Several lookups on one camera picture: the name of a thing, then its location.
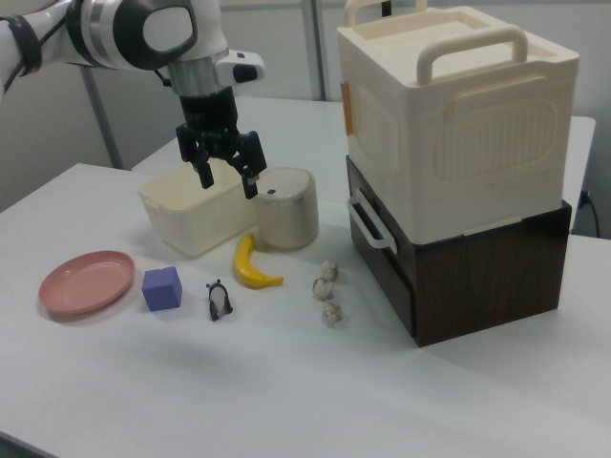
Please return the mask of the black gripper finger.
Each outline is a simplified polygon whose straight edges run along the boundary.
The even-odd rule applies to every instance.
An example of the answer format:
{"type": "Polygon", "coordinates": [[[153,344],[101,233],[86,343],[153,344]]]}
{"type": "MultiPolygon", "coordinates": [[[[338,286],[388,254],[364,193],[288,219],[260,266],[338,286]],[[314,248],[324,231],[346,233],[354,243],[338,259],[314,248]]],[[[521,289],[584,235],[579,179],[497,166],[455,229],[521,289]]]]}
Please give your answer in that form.
{"type": "Polygon", "coordinates": [[[257,180],[259,174],[266,168],[263,147],[258,133],[255,131],[247,134],[232,133],[230,136],[230,155],[227,162],[241,176],[245,198],[254,198],[258,194],[257,180]]]}
{"type": "Polygon", "coordinates": [[[210,188],[214,184],[214,178],[203,133],[189,128],[187,124],[178,126],[176,133],[182,161],[192,165],[203,189],[210,188]]]}

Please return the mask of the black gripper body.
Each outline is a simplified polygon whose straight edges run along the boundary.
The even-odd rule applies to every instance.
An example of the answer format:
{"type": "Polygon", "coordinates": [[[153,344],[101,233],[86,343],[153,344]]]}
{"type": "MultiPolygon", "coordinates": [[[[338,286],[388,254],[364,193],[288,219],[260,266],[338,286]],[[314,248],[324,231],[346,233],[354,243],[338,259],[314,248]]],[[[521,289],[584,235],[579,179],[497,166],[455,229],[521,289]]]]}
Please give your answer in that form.
{"type": "Polygon", "coordinates": [[[183,161],[213,157],[229,161],[236,154],[238,110],[234,92],[225,88],[202,96],[180,96],[185,123],[178,126],[183,161]]]}

